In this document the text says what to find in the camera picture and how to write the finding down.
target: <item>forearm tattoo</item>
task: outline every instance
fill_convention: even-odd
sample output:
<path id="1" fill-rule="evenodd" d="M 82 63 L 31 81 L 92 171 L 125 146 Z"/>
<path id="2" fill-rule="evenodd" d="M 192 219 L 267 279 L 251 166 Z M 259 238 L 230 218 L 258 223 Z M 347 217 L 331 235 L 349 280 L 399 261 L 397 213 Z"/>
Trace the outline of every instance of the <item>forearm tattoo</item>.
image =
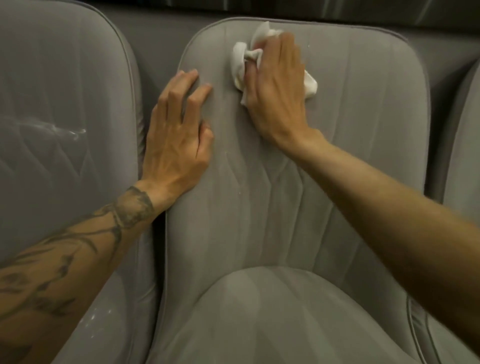
<path id="1" fill-rule="evenodd" d="M 115 202 L 81 218 L 70 227 L 45 238 L 33 250 L 20 253 L 1 262 L 0 300 L 4 295 L 24 296 L 24 299 L 8 310 L 0 312 L 0 323 L 24 310 L 34 310 L 52 317 L 66 316 L 69 313 L 70 305 L 75 301 L 75 297 L 53 298 L 49 296 L 48 288 L 51 284 L 68 276 L 70 266 L 79 249 L 84 246 L 94 254 L 98 254 L 98 247 L 94 238 L 101 234 L 111 234 L 113 245 L 110 260 L 112 260 L 122 241 L 123 232 L 133 228 L 137 223 L 151 218 L 154 213 L 154 208 L 148 195 L 136 187 L 130 187 Z M 72 230 L 73 226 L 77 224 L 84 224 L 109 214 L 112 216 L 111 226 L 86 232 L 75 232 Z M 56 258 L 57 261 L 54 261 L 55 259 L 51 258 L 52 256 L 46 256 L 47 253 L 54 253 L 55 249 L 64 249 L 65 247 L 69 247 L 67 249 L 69 252 L 60 254 L 60 258 Z M 57 268 L 54 269 L 52 277 L 32 286 L 32 282 L 36 280 L 35 277 L 29 276 L 27 273 L 28 268 L 41 263 L 42 259 L 49 259 L 49 267 L 56 266 Z M 28 355 L 30 349 L 31 346 L 14 346 L 0 341 L 0 363 L 18 363 Z"/>

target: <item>person's left hand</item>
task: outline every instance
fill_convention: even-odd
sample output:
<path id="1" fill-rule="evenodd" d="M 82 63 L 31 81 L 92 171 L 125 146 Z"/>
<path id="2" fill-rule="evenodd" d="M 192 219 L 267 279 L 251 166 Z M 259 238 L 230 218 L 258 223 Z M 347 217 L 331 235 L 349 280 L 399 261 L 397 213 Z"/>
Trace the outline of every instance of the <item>person's left hand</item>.
<path id="1" fill-rule="evenodd" d="M 143 176 L 136 187 L 147 192 L 157 212 L 168 208 L 199 182 L 212 155 L 212 129 L 200 120 L 211 85 L 199 86 L 187 98 L 182 117 L 183 99 L 197 78 L 196 70 L 180 71 L 165 87 L 152 111 Z"/>

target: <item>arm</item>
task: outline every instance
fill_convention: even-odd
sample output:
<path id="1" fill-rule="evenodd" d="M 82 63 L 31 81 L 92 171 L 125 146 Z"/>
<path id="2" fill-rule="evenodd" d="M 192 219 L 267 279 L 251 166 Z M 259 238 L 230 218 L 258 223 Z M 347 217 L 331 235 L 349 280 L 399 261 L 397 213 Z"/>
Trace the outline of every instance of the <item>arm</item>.
<path id="1" fill-rule="evenodd" d="M 308 127 L 304 66 L 291 34 L 247 65 L 247 105 L 259 132 L 327 193 L 398 282 L 480 354 L 480 230 Z"/>
<path id="2" fill-rule="evenodd" d="M 50 363 L 125 253 L 208 166 L 213 134 L 200 107 L 211 86 L 182 99 L 180 72 L 152 112 L 143 177 L 115 202 L 0 264 L 0 362 Z"/>

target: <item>gray chair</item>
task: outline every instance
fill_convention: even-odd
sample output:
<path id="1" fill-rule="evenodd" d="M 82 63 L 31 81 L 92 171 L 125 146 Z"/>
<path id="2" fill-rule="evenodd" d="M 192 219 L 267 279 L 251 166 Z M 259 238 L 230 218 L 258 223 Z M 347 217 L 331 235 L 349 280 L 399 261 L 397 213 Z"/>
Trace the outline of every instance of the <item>gray chair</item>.
<path id="1" fill-rule="evenodd" d="M 430 197 L 480 226 L 480 63 L 463 81 L 433 163 Z M 480 364 L 445 326 L 413 303 L 413 332 L 428 364 Z"/>
<path id="2" fill-rule="evenodd" d="M 142 98 L 120 32 L 79 2 L 0 1 L 0 259 L 138 179 Z M 157 313 L 151 234 L 128 252 L 55 363 L 140 363 Z"/>
<path id="3" fill-rule="evenodd" d="M 148 363 L 413 363 L 408 297 L 315 182 L 262 140 L 240 105 L 229 53 L 260 20 L 200 31 L 179 68 L 214 86 L 216 134 L 199 185 L 167 213 L 167 269 Z M 301 46 L 318 93 L 308 122 L 423 190 L 424 69 L 380 29 L 272 21 Z"/>

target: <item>white cloth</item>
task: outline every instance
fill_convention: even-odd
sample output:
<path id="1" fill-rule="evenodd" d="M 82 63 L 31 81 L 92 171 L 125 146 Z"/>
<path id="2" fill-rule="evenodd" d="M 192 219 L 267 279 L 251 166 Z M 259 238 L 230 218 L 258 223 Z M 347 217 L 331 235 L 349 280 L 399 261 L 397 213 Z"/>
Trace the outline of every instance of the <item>white cloth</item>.
<path id="1" fill-rule="evenodd" d="M 250 49 L 252 49 L 257 42 L 260 42 L 269 36 L 277 36 L 281 32 L 281 30 L 270 29 L 269 22 L 262 23 L 253 34 L 252 40 L 250 41 Z M 245 76 L 245 61 L 256 61 L 258 67 L 262 61 L 262 54 L 262 49 L 248 50 L 247 43 L 243 42 L 237 42 L 233 47 L 230 58 L 230 70 L 232 72 L 232 78 L 235 87 L 238 90 L 243 91 L 243 96 L 240 103 L 244 106 L 247 102 L 247 93 L 245 90 L 245 84 L 243 83 L 243 78 Z M 305 71 L 303 85 L 305 87 L 305 98 L 316 94 L 317 81 L 315 81 L 307 71 Z"/>

